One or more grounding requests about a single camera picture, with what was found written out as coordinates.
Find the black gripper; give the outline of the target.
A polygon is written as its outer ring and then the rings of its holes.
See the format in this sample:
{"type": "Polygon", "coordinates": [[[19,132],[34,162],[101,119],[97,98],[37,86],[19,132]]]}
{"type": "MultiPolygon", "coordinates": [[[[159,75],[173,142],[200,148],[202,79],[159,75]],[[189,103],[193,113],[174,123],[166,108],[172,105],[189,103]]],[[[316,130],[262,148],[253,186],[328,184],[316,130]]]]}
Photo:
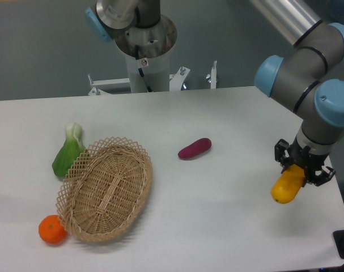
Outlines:
{"type": "Polygon", "coordinates": [[[304,171],[302,188],[306,184],[321,186],[335,176],[335,169],[324,166],[325,154],[311,153],[311,148],[309,146],[301,147],[297,139],[294,139],[291,145],[284,139],[280,139],[274,146],[274,159],[282,167],[281,173],[291,166],[291,158],[294,164],[304,171]]]}

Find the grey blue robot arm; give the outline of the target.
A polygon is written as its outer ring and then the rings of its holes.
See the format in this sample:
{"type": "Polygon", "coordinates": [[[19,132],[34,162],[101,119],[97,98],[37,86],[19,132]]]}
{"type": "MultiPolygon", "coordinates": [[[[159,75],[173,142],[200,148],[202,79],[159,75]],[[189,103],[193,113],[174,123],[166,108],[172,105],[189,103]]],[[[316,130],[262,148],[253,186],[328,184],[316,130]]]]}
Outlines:
{"type": "MultiPolygon", "coordinates": [[[[324,162],[344,136],[344,81],[321,81],[344,59],[344,25],[324,23],[303,1],[253,5],[296,49],[289,58],[267,58],[254,77],[261,92],[303,121],[293,143],[275,145],[275,159],[284,170],[297,165],[305,184],[320,186],[335,174],[324,162]]],[[[99,39],[114,41],[125,56],[133,93],[181,89],[182,73],[169,75],[177,31],[159,1],[97,1],[84,14],[99,39]]]]}

